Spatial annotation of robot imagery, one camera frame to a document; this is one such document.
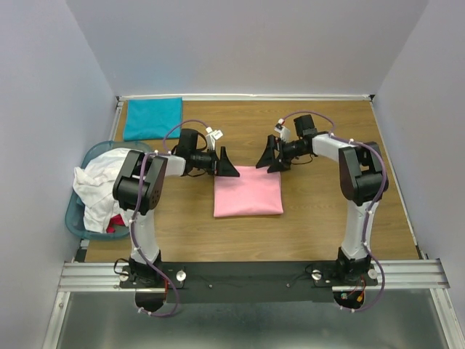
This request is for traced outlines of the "pink t-shirt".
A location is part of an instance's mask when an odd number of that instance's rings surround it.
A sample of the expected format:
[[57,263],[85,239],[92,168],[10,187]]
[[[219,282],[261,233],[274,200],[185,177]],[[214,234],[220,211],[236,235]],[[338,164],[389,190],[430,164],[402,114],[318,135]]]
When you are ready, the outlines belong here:
[[214,217],[283,213],[281,175],[266,168],[237,167],[239,177],[214,179]]

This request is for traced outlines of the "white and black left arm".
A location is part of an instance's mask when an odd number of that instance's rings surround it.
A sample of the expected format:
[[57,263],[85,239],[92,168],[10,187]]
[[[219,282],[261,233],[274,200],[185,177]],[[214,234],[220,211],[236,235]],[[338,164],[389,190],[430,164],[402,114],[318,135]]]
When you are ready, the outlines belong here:
[[184,177],[196,169],[220,177],[239,177],[226,148],[216,152],[220,130],[206,128],[202,135],[182,129],[178,144],[168,153],[130,150],[113,186],[113,198],[128,219],[132,252],[128,265],[118,276],[122,287],[162,287],[161,250],[155,237],[154,211],[160,201],[166,177]]

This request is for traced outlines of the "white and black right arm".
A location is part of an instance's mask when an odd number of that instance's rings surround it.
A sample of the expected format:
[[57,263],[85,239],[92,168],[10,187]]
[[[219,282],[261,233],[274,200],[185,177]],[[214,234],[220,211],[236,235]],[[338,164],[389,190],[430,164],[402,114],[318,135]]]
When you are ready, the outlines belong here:
[[285,172],[301,156],[322,156],[339,166],[339,185],[347,200],[347,223],[338,256],[329,264],[330,277],[344,285],[366,276],[374,257],[370,239],[373,219],[383,193],[389,187],[386,165],[376,143],[361,143],[337,137],[333,130],[319,132],[312,113],[291,113],[296,140],[290,140],[286,118],[275,125],[278,134],[269,135],[256,168],[269,173]]

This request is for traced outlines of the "folded teal t-shirt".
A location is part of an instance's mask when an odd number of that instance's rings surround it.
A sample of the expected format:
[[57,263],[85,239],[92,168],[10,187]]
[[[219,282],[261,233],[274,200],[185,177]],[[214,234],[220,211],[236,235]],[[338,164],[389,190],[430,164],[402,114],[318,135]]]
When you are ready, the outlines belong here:
[[130,100],[124,141],[157,140],[182,121],[182,98]]

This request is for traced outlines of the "red garment in basket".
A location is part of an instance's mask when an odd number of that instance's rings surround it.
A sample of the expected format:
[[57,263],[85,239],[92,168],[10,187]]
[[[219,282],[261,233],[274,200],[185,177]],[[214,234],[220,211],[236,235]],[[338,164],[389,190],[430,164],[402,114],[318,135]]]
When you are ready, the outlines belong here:
[[118,214],[110,218],[108,226],[106,227],[107,234],[124,234],[128,232],[127,225],[124,218]]

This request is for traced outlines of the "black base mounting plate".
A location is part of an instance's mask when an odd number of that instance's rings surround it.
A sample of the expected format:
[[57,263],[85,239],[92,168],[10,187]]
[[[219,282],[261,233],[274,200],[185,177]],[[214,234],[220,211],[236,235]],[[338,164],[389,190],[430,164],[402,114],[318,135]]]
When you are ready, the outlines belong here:
[[365,290],[378,285],[372,265],[345,270],[334,261],[157,262],[157,273],[130,261],[115,264],[119,286],[135,292],[136,306],[150,315],[189,304],[337,302],[360,309]]

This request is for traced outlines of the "white t-shirt in basket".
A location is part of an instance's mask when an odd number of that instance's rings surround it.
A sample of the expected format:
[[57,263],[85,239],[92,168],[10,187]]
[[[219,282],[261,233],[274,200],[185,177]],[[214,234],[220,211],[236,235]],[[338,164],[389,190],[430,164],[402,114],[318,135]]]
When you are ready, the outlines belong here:
[[93,233],[106,234],[110,218],[123,210],[113,198],[113,186],[129,153],[128,148],[106,151],[86,165],[74,169],[73,190],[84,204],[84,227]]

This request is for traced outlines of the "blue plastic laundry basket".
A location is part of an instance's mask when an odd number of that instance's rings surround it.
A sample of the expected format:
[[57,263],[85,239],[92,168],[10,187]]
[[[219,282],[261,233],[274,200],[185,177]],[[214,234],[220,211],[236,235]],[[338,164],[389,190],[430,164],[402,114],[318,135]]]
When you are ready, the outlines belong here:
[[[100,154],[112,150],[114,148],[128,148],[129,150],[135,150],[143,153],[149,153],[152,151],[151,147],[140,141],[130,141],[130,142],[115,142],[115,141],[105,141],[94,145],[85,155],[84,160],[81,164],[82,169],[90,162],[90,160],[99,156]],[[123,211],[124,217],[127,219],[127,228],[129,224],[129,214],[125,214]],[[72,192],[70,197],[70,202],[65,213],[65,225],[67,229],[74,235],[79,238],[89,239],[89,240],[102,240],[110,241],[113,239],[125,238],[129,235],[128,232],[124,234],[100,234],[93,233],[88,231],[84,227],[84,204],[79,199],[77,194]]]

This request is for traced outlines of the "aluminium front rail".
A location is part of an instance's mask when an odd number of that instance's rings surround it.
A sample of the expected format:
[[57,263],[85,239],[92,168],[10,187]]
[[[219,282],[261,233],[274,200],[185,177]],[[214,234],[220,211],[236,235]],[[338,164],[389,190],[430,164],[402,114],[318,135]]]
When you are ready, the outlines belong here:
[[[62,268],[58,289],[61,292],[162,292],[165,289],[165,286],[122,287],[117,273],[126,266],[125,262],[67,263]],[[327,271],[309,262],[167,262],[163,267],[178,289],[187,289],[195,282],[206,289],[215,286],[285,289],[298,283],[334,291],[356,286],[368,289],[447,289],[450,286],[439,260],[383,260],[366,276],[349,283],[331,278]]]

